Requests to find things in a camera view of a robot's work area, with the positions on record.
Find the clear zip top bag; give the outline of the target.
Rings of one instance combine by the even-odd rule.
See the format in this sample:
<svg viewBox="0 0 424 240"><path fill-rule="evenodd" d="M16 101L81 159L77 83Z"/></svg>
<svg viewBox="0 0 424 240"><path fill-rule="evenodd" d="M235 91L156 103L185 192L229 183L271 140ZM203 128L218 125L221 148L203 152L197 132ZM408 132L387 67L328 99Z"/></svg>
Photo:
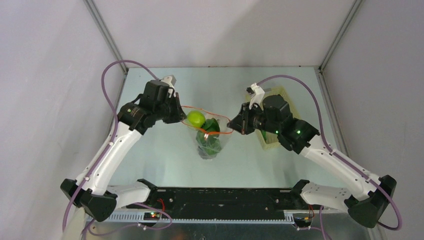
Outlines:
<svg viewBox="0 0 424 240"><path fill-rule="evenodd" d="M214 159L233 133L228 127L230 119L198 107L184 105L182 109L186 119L181 123L186 127L198 155L204 160Z"/></svg>

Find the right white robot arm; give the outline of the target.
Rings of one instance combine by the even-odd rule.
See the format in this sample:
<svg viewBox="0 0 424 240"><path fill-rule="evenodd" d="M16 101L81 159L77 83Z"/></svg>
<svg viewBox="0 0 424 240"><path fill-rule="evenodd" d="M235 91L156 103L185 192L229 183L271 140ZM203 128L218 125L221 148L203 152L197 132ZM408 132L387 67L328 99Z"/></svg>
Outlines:
<svg viewBox="0 0 424 240"><path fill-rule="evenodd" d="M256 130L276 134L278 142L345 183L344 188L322 186L300 180L290 191L291 204L297 209L321 205L349 214L358 224L374 228L388 207L397 185L390 175L378 176L352 161L336 149L330 149L318 129L295 118L290 105L280 95L267 96L262 107L246 102L227 126L242 135Z"/></svg>

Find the green bok choy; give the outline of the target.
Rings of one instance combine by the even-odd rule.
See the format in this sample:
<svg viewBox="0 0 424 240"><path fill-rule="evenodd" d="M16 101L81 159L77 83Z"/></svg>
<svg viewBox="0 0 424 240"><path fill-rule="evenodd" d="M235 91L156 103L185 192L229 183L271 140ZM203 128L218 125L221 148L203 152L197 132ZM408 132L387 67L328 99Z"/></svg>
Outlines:
<svg viewBox="0 0 424 240"><path fill-rule="evenodd" d="M196 134L197 151L202 159L213 159L222 150L222 144L218 135L208 135L198 131Z"/></svg>

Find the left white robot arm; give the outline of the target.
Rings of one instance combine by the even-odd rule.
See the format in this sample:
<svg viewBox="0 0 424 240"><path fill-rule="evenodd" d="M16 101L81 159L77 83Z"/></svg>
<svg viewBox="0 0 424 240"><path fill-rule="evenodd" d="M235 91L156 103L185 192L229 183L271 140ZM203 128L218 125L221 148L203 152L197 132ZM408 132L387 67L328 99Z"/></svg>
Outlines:
<svg viewBox="0 0 424 240"><path fill-rule="evenodd" d="M141 181L121 186L109 183L129 150L157 121L174 124L186 118L175 83L172 76L150 80L143 93L120 108L117 121L93 160L76 179L66 178L60 185L71 204L97 222L131 204L156 206L158 194Z"/></svg>

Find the green bell pepper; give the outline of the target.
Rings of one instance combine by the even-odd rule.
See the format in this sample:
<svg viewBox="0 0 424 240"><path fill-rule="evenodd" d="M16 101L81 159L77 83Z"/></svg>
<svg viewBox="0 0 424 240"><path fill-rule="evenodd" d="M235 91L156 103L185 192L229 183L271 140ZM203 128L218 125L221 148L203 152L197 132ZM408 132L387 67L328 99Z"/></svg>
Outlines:
<svg viewBox="0 0 424 240"><path fill-rule="evenodd" d="M206 132L220 132L220 126L215 118L208 118L205 120L204 124L201 126Z"/></svg>

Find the green apple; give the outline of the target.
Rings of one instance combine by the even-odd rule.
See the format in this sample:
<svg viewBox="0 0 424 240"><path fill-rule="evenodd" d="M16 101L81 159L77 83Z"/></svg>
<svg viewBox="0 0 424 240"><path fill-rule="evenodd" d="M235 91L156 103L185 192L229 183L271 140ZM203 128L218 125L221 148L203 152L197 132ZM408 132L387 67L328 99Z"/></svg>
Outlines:
<svg viewBox="0 0 424 240"><path fill-rule="evenodd" d="M187 120L195 128L201 128L206 121L204 114L198 110L192 110L187 115Z"/></svg>

